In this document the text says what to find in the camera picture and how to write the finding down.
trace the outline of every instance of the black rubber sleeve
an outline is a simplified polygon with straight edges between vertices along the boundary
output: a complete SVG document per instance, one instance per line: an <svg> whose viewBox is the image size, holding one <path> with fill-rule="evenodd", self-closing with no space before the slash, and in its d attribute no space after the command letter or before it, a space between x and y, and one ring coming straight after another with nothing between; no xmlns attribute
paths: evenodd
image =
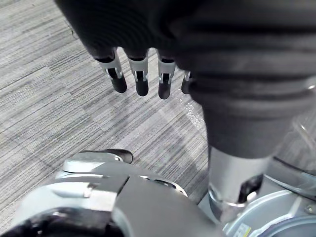
<svg viewBox="0 0 316 237"><path fill-rule="evenodd" d="M181 91L183 94L189 94L189 85L190 82L188 80L184 80L182 81L182 85L181 85Z"/></svg>
<svg viewBox="0 0 316 237"><path fill-rule="evenodd" d="M170 96L171 84L168 83L159 83L158 95L161 99L168 99Z"/></svg>
<svg viewBox="0 0 316 237"><path fill-rule="evenodd" d="M140 96L145 96L148 94L148 82L145 80L136 81L136 91Z"/></svg>
<svg viewBox="0 0 316 237"><path fill-rule="evenodd" d="M115 78L111 79L112 85L114 90L116 90L119 93L124 93L127 90L127 85L125 81L125 77L122 76L121 78Z"/></svg>

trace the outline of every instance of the sticker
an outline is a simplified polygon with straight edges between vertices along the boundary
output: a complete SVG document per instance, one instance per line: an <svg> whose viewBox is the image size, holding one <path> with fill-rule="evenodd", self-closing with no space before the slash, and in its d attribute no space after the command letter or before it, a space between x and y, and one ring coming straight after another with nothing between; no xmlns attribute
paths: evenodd
<svg viewBox="0 0 316 237"><path fill-rule="evenodd" d="M236 233L234 234L233 237L247 237L248 234L250 233L251 227L247 226L244 223L241 223L239 228L237 229Z"/></svg>

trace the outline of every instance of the silver metal bracket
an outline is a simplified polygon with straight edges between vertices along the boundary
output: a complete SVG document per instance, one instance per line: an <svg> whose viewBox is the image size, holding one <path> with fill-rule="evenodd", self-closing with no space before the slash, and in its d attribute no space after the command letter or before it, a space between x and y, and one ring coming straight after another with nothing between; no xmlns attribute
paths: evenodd
<svg viewBox="0 0 316 237"><path fill-rule="evenodd" d="M114 50L114 55L115 58L112 62L110 63L102 63L102 62L98 62L99 65L101 66L101 68L103 69L103 71L111 78L111 79L115 79L113 78L113 76L111 75L111 73L109 72L109 69L114 69L115 73L117 75L117 78L122 78L123 73L122 73L122 67L120 65L120 61L119 61L119 56L116 50Z"/></svg>

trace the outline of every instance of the floor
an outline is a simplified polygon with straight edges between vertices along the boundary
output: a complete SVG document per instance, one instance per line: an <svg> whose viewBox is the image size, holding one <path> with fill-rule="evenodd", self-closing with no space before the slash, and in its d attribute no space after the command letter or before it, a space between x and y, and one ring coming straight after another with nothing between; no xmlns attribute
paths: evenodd
<svg viewBox="0 0 316 237"><path fill-rule="evenodd" d="M1 0L0 22L0 233L21 198L81 150L131 150L135 165L177 182L195 202L203 197L205 128L200 107L181 93L182 71L170 98L160 100L151 50L150 91L140 97L119 49L128 84L119 94L53 1ZM304 121L316 130L313 116Z"/></svg>

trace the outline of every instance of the metal screw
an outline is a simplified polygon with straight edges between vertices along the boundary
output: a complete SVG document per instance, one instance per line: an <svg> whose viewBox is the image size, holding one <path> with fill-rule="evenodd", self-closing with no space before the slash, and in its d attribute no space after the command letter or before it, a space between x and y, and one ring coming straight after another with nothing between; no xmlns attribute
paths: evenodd
<svg viewBox="0 0 316 237"><path fill-rule="evenodd" d="M307 205L307 206L305 207L305 211L306 211L308 214L316 214L316 205L315 205L315 204L314 204L314 205L312 205L312 204Z"/></svg>

